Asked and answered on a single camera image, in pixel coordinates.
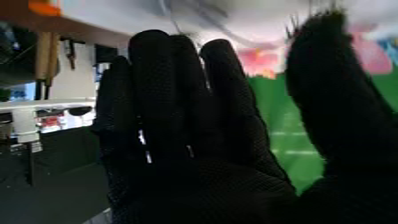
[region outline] hand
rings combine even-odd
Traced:
[[[147,31],[103,74],[92,130],[115,224],[287,218],[295,188],[227,41],[204,45],[200,57],[206,69],[188,38]]]

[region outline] gloved hand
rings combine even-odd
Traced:
[[[295,188],[227,41],[200,50],[159,31],[103,74],[92,130],[113,224],[284,223]]]
[[[392,108],[360,68],[346,17],[314,15],[296,29],[286,86],[314,147],[323,178],[303,192],[298,222],[398,223],[398,126]]]

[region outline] finger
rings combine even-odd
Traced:
[[[190,146],[195,158],[223,155],[220,108],[209,92],[193,43],[186,36],[172,36],[174,66],[183,96]]]
[[[216,40],[204,45],[200,56],[220,96],[225,131],[232,159],[252,165],[268,175],[286,179],[286,173],[270,152],[266,127],[255,107],[255,98],[231,44]]]
[[[392,166],[392,113],[366,81],[342,27],[344,15],[337,11],[311,18],[302,27],[287,57],[289,95],[328,164]]]
[[[101,141],[112,144],[112,147],[104,148],[110,150],[103,152],[104,156],[120,158],[127,158],[126,154],[138,153],[138,150],[133,150],[138,147],[138,131],[131,85],[129,64],[126,58],[117,57],[99,83],[92,131]]]
[[[96,103],[96,119],[92,131],[99,137],[101,161],[110,184],[112,207],[122,204],[129,192],[129,171],[145,163],[145,155],[138,142],[136,116],[133,107],[129,64],[117,57],[104,71]]]
[[[131,38],[129,60],[135,102],[151,157],[154,160],[188,158],[172,43],[161,31],[145,31]]]

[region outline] pink object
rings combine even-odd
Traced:
[[[245,50],[238,52],[238,58],[248,75],[264,75],[264,77],[271,78],[271,69],[279,63],[277,54],[268,53],[264,50]]]
[[[371,75],[387,75],[392,72],[392,62],[376,42],[362,37],[362,33],[376,28],[374,25],[360,25],[350,27],[353,36],[353,50],[357,53],[362,69]]]

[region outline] green wall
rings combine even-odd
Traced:
[[[398,67],[387,76],[373,81],[390,106],[398,110]],[[323,161],[307,139],[298,109],[284,88],[284,77],[277,80],[248,79],[257,96],[257,107],[268,125],[271,151],[287,171],[298,193],[321,176]]]

